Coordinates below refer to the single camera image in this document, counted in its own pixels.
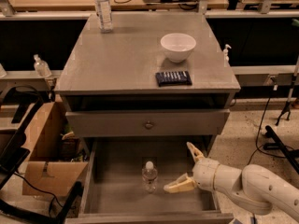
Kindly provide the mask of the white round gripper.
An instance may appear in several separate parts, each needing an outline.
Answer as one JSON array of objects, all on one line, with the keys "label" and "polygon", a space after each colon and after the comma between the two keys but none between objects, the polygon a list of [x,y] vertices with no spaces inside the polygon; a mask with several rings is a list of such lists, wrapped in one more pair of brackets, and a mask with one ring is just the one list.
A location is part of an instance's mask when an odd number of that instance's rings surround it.
[{"label": "white round gripper", "polygon": [[193,178],[187,173],[178,177],[175,181],[164,185],[164,191],[168,193],[179,193],[195,189],[212,191],[214,189],[214,178],[220,165],[218,161],[204,158],[204,154],[191,142],[186,143],[196,164],[192,168]]}]

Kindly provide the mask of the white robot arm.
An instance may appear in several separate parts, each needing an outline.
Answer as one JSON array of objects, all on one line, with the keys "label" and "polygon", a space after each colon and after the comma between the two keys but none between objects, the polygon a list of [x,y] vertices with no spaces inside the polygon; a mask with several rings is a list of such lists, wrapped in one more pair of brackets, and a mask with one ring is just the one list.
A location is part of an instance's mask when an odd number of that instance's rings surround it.
[{"label": "white robot arm", "polygon": [[192,143],[187,143],[194,166],[192,176],[184,174],[164,186],[168,193],[199,188],[217,191],[237,206],[257,215],[267,215],[275,205],[299,222],[299,189],[260,165],[243,170],[206,158]]}]

